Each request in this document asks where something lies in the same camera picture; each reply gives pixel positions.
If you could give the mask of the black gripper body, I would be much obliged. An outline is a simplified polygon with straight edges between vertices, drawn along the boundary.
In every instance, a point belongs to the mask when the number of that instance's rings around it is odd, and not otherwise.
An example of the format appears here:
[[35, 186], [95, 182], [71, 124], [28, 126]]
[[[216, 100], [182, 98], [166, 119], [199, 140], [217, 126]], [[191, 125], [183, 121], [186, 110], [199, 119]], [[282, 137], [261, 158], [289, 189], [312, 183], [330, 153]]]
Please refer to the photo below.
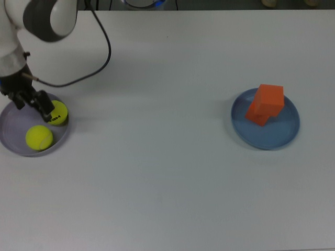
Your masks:
[[25, 94], [29, 98], [34, 95], [36, 90], [32, 86], [32, 80], [23, 76], [23, 73], [31, 75], [28, 65], [25, 65], [18, 72], [1, 76], [1, 93], [9, 98], [15, 97], [17, 94]]

